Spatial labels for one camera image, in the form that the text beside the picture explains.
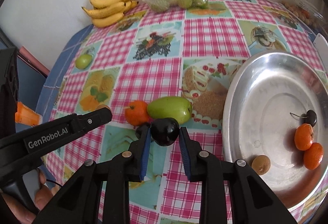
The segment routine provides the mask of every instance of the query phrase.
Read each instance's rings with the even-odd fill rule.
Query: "cherry stem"
[[[302,119],[306,119],[308,116],[305,116],[305,117],[302,117],[302,116],[298,116],[298,115],[296,115],[296,114],[294,114],[294,113],[289,113],[290,115],[294,115],[294,116],[296,116],[296,117],[299,117],[299,118],[302,118]]]

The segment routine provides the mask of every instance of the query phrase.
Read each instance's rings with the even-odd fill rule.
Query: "silver bolt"
[[[130,156],[132,156],[132,153],[131,153],[130,151],[124,151],[124,152],[122,153],[122,156],[123,156],[123,157],[130,157]]]
[[[237,165],[240,167],[245,167],[246,166],[246,161],[245,160],[237,160]]]
[[[207,151],[200,151],[199,152],[199,155],[201,156],[201,157],[208,157],[208,152]]]
[[[93,160],[84,161],[84,165],[86,165],[87,167],[90,167],[92,164],[93,164]]]

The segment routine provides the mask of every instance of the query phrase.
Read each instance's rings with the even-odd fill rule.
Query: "tablecloth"
[[[105,103],[113,120],[48,154],[45,164],[63,184],[84,160],[112,159],[137,139],[123,107],[132,100],[151,102],[168,95],[192,102],[192,119],[185,124],[191,139],[223,158],[223,105],[239,67],[255,53],[280,49],[304,59],[328,85],[314,38],[283,5],[268,0],[209,0],[207,9],[176,7],[161,14],[141,4],[115,25],[103,29],[90,25],[63,49],[41,92],[37,112],[48,121],[74,112],[84,114]],[[94,58],[79,70],[74,62],[83,53]],[[87,102],[92,93],[100,94],[96,104]],[[228,223],[232,223],[225,186]],[[305,205],[291,212],[299,223],[309,220],[327,186],[326,176]],[[198,223],[201,183],[187,181],[177,142],[167,148],[152,143],[145,181],[129,187],[131,223]]]

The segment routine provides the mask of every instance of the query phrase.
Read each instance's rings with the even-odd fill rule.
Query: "metal tray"
[[[322,182],[328,157],[315,170],[303,166],[303,151],[294,144],[297,115],[312,109],[318,121],[314,142],[328,152],[328,95],[318,75],[303,60],[286,52],[262,52],[249,58],[236,73],[223,113],[223,152],[226,161],[257,155],[271,160],[261,176],[289,210],[304,203]]]

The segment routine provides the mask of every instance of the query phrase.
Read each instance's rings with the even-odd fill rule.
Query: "stainless steel tray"
[[[303,152],[294,144],[297,115],[312,109],[318,121],[314,142],[328,153],[328,95],[317,74],[303,60],[286,52],[262,52],[236,73],[223,113],[226,161],[267,155],[271,168],[261,176],[284,205],[293,210],[304,203],[323,180],[328,157],[315,170],[303,166]]]

